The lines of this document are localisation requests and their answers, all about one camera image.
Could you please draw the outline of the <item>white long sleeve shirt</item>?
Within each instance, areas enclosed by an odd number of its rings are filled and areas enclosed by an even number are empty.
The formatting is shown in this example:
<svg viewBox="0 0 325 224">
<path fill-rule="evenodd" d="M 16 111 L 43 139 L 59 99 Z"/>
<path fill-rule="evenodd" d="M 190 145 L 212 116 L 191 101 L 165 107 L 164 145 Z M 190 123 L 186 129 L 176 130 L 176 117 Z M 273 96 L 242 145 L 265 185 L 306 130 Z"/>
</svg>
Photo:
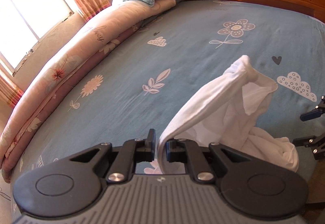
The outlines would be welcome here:
<svg viewBox="0 0 325 224">
<path fill-rule="evenodd" d="M 267 111 L 277 83 L 255 70 L 247 55 L 221 76 L 203 85 L 177 112 L 158 142 L 163 174 L 184 173 L 179 162 L 167 162 L 166 143 L 189 139 L 207 147 L 216 142 L 296 172 L 299 155 L 287 137 L 273 138 L 256 127 Z"/>
</svg>

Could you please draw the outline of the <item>pink curtain left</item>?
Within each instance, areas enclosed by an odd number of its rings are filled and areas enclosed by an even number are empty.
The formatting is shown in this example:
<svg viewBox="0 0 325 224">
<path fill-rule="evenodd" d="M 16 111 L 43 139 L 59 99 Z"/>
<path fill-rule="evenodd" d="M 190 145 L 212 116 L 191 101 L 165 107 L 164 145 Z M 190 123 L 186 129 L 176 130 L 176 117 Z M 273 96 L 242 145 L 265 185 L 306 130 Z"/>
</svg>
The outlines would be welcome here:
<svg viewBox="0 0 325 224">
<path fill-rule="evenodd" d="M 13 109 L 22 98 L 24 91 L 13 83 L 2 69 L 0 70 L 0 74 L 1 100 Z"/>
</svg>

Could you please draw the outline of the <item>blue floral bed sheet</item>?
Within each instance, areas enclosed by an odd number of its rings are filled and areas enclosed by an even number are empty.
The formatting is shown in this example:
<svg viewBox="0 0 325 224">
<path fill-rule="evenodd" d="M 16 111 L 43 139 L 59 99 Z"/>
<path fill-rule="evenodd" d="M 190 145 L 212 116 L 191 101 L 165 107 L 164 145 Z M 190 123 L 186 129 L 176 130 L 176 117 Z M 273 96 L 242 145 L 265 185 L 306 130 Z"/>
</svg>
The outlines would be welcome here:
<svg viewBox="0 0 325 224">
<path fill-rule="evenodd" d="M 205 84 L 247 55 L 274 80 L 267 111 L 256 127 L 273 138 L 318 136 L 324 117 L 301 121 L 324 95 L 324 23 L 301 13 L 256 4 L 187 1 L 153 16 L 123 40 L 60 102 L 38 128 L 14 171 L 22 175 L 102 143 L 119 147 L 154 129 L 155 156 L 136 165 L 131 180 L 107 186 L 96 202 L 62 219 L 22 213 L 16 223 L 304 223 L 255 219 L 223 201 L 211 185 L 184 173 L 163 174 L 158 142 L 181 107 Z M 310 148 L 296 147 L 305 181 L 315 168 Z"/>
</svg>

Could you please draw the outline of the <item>pink floral folded quilt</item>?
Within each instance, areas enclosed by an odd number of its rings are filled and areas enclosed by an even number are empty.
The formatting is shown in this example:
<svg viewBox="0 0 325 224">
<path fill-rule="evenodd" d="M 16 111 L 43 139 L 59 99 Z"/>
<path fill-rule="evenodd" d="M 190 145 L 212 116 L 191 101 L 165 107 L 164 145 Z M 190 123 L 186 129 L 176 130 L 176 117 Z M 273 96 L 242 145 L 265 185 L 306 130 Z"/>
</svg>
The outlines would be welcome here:
<svg viewBox="0 0 325 224">
<path fill-rule="evenodd" d="M 1 176 L 11 182 L 12 169 L 34 134 L 60 104 L 69 84 L 81 79 L 141 23 L 173 8 L 176 0 L 156 0 L 153 6 L 137 0 L 106 8 L 89 20 L 42 68 L 16 104 L 1 135 Z"/>
</svg>

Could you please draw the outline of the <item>window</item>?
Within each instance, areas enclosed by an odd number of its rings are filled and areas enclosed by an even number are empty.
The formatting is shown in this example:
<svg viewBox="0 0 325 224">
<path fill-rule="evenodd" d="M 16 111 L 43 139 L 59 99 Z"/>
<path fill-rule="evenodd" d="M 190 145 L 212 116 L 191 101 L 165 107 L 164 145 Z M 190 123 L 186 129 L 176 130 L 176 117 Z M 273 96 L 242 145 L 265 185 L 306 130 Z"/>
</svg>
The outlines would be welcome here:
<svg viewBox="0 0 325 224">
<path fill-rule="evenodd" d="M 45 61 L 83 24 L 72 0 L 1 0 L 1 65 L 14 76 L 29 59 Z"/>
</svg>

